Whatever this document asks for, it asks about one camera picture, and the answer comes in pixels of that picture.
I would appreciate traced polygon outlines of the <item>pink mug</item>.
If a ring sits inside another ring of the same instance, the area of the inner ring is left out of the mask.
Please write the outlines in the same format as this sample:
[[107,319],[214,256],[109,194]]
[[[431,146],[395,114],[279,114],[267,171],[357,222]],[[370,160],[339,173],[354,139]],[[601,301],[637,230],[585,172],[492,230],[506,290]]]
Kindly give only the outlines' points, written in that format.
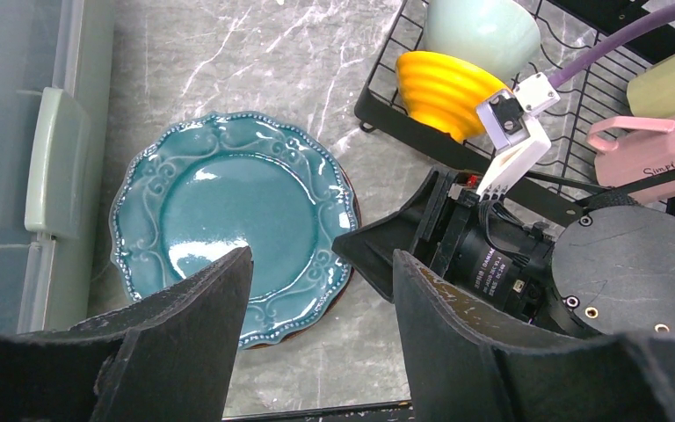
[[596,179],[620,187],[675,170],[675,116],[617,116],[592,125],[586,141],[596,150]]

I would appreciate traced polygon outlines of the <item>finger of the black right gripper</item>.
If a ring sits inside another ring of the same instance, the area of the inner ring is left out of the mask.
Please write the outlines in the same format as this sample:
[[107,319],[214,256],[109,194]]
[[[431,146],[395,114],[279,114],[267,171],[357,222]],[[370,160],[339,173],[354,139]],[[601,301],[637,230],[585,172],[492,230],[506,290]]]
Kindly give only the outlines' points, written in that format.
[[397,211],[334,239],[332,250],[352,266],[382,299],[394,301],[394,251],[411,250],[417,233],[423,227],[425,214],[435,205],[443,182],[451,177],[450,168],[433,167],[420,187]]

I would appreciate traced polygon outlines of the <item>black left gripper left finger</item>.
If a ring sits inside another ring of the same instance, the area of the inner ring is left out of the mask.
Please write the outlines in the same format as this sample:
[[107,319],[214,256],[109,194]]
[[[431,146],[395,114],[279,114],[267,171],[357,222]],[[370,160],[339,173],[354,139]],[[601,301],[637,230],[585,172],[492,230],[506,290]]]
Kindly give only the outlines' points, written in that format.
[[0,335],[0,421],[218,421],[251,250],[65,331]]

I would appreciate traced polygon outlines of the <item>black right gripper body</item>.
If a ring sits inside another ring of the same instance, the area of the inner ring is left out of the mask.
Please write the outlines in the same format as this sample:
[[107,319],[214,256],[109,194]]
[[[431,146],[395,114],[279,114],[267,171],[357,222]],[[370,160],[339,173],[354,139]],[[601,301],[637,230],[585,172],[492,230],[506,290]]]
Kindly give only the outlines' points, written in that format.
[[443,280],[495,309],[542,324],[555,240],[500,200],[479,200],[470,174],[432,170],[413,202],[422,206],[410,254]]

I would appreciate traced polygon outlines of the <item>yellow ribbed bowl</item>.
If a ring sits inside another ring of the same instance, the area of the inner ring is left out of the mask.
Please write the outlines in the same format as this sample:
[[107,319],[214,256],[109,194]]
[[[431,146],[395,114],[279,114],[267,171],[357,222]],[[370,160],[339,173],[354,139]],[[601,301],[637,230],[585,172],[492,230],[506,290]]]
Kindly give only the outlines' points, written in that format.
[[396,60],[398,91],[408,115],[462,143],[484,133],[476,107],[508,86],[450,55],[415,50]]

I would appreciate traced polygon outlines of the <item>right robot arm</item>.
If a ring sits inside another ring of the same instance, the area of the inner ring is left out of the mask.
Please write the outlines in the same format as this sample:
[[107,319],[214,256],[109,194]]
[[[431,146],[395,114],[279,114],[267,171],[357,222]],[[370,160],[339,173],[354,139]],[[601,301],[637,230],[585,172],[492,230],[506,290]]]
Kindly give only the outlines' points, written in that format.
[[432,169],[387,217],[338,236],[333,251],[387,301],[393,254],[494,309],[543,329],[589,338],[675,331],[675,217],[603,193],[559,236],[527,224],[498,196],[475,192],[477,175]]

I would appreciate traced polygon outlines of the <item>teal scalloped plate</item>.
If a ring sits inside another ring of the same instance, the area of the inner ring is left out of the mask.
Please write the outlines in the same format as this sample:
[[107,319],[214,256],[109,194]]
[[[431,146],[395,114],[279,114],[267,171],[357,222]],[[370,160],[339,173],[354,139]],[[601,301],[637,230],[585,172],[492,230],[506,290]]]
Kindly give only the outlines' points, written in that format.
[[336,158],[304,130],[252,111],[179,122],[129,163],[109,211],[111,260],[138,302],[248,247],[242,349],[316,324],[352,267],[334,240],[360,226]]

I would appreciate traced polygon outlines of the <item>black wire dish rack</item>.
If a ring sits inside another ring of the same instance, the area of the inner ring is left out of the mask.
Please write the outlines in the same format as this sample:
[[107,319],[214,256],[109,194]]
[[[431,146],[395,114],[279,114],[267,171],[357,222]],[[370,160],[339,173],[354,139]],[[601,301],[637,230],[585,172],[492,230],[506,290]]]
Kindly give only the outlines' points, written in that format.
[[419,1],[407,40],[388,38],[375,70],[386,96],[365,86],[355,106],[365,131],[379,129],[417,152],[477,176],[479,200],[511,200],[561,226],[593,200],[675,182],[675,159],[648,147],[653,163],[628,182],[607,181],[599,133],[634,134],[633,83],[646,62],[675,53],[675,2]]

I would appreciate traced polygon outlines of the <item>light green ceramic bowl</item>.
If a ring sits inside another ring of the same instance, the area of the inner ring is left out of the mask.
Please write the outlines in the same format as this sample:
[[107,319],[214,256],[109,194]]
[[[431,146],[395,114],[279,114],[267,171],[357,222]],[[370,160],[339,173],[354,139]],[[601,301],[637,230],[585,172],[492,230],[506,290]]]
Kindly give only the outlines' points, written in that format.
[[426,50],[450,55],[502,81],[513,78],[541,45],[540,29],[523,6],[509,0],[433,0],[427,4]]

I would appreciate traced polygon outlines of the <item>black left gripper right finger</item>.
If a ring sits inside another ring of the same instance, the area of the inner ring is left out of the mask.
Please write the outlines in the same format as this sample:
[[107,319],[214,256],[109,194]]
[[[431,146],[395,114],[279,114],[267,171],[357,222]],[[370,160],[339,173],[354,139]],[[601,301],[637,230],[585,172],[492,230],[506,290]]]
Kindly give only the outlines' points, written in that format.
[[675,333],[547,331],[406,251],[394,253],[393,282],[419,421],[675,421]]

